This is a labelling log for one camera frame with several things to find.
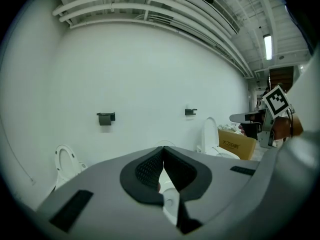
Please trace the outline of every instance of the white wall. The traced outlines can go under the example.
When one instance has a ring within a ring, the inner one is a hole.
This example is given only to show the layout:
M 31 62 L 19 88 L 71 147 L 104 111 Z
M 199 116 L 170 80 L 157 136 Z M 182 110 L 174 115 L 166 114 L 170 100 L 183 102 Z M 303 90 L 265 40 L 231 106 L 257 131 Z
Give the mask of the white wall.
M 50 71 L 52 148 L 92 165 L 162 140 L 194 150 L 209 116 L 248 111 L 248 86 L 220 57 L 172 32 L 136 24 L 69 31 Z M 198 109 L 194 119 L 186 105 Z M 112 126 L 96 113 L 115 112 Z
M 14 196 L 33 209 L 57 179 L 46 111 L 48 74 L 66 30 L 52 16 L 59 3 L 30 0 L 1 45 L 1 172 Z

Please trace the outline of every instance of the black and white square marker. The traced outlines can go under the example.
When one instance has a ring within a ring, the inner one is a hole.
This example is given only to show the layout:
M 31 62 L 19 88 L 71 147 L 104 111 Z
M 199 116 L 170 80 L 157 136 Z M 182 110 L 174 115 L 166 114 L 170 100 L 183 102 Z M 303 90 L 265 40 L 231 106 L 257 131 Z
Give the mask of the black and white square marker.
M 281 115 L 290 107 L 287 96 L 279 85 L 262 98 L 264 99 L 273 119 Z

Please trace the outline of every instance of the fluorescent light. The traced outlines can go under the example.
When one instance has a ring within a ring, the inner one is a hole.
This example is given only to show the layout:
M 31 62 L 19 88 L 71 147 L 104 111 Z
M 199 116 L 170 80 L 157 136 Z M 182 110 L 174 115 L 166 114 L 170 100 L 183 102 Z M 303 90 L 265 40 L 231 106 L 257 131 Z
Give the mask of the fluorescent light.
M 271 35 L 265 35 L 263 38 L 265 44 L 266 60 L 270 61 L 272 59 L 272 37 Z

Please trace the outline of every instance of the cardboard box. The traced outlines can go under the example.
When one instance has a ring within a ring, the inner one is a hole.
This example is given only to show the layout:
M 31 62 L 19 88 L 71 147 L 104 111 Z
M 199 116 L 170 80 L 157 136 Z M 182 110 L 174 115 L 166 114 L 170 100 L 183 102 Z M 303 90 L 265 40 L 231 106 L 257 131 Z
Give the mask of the cardboard box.
M 234 153 L 242 160 L 250 160 L 256 147 L 256 140 L 234 132 L 220 130 L 219 147 Z

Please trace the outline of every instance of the toilet bowl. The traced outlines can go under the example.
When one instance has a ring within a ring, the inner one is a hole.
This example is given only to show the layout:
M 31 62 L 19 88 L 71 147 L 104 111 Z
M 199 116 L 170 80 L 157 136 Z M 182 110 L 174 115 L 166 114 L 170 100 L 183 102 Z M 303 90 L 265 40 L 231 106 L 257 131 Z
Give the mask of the toilet bowl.
M 234 153 L 219 147 L 218 127 L 212 117 L 209 117 L 203 125 L 201 146 L 197 147 L 197 151 L 210 156 L 240 159 Z
M 56 148 L 54 160 L 55 168 L 58 171 L 55 190 L 87 169 L 87 165 L 79 162 L 75 153 L 66 145 L 60 145 Z
M 165 169 L 163 169 L 161 172 L 159 183 L 159 193 L 163 195 L 164 201 L 164 205 L 162 208 L 163 213 L 168 218 L 168 220 L 176 226 L 178 220 L 180 194 L 176 190 Z

